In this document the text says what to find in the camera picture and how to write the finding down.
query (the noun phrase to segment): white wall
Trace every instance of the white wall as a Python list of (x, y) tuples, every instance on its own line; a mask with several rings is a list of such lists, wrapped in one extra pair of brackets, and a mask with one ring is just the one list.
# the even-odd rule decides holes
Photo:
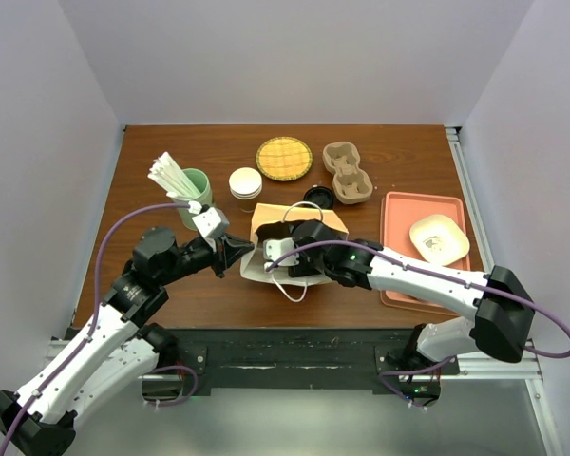
[(60, 0), (126, 124), (462, 124), (531, 0)]
[[(570, 323), (570, 1), (535, 2), (462, 141), (494, 257)], [(540, 348), (567, 349), (535, 321)], [(570, 455), (570, 359), (541, 365)]]
[(63, 335), (119, 137), (57, 2), (0, 0), (0, 389)]

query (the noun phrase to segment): pink tray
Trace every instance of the pink tray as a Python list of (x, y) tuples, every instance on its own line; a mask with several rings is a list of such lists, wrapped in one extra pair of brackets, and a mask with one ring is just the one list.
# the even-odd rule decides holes
[[(443, 214), (450, 217), (466, 234), (465, 206), (460, 199), (417, 193), (387, 193), (387, 196), (383, 199), (382, 217), (380, 218), (382, 244), (407, 257), (423, 259), (414, 247), (414, 244), (411, 243), (409, 228), (418, 220), (425, 219), (433, 214)], [(467, 255), (448, 267), (470, 271), (470, 259)], [(391, 307), (433, 312), (435, 314), (456, 314), (448, 309), (444, 309), (439, 304), (421, 301), (406, 294), (384, 292), (380, 294), (380, 297), (383, 304)]]

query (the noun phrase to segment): white paper cup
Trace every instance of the white paper cup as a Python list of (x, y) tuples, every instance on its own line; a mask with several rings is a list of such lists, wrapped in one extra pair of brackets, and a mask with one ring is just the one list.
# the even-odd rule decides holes
[(262, 192), (262, 176), (254, 168), (239, 168), (228, 180), (230, 192), (243, 212), (254, 212)]

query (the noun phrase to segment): woven coaster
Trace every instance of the woven coaster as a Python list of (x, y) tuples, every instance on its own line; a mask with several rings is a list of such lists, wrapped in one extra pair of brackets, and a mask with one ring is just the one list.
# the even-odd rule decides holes
[(265, 142), (257, 151), (259, 171), (275, 181), (295, 181), (313, 165), (313, 153), (308, 145), (296, 138), (279, 137)]

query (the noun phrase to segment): paper bag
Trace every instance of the paper bag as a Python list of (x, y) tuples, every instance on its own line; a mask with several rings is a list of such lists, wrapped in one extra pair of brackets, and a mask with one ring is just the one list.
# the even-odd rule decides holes
[[(283, 222), (283, 216), (290, 206), (276, 206), (272, 204), (258, 204), (251, 219), (251, 235), (249, 239), (256, 248), (245, 254), (240, 260), (240, 275), (243, 278), (256, 282), (273, 283), (275, 281), (284, 285), (297, 285), (300, 287), (331, 282), (325, 275), (309, 275), (306, 277), (289, 277), (286, 267), (274, 268), (270, 273), (264, 271), (264, 252), (262, 246), (266, 239), (283, 239), (289, 237), (289, 225), (293, 221), (321, 220), (320, 212), (315, 208), (293, 207)], [(335, 230), (341, 238), (346, 239), (349, 232), (334, 211), (323, 209), (323, 223)]]

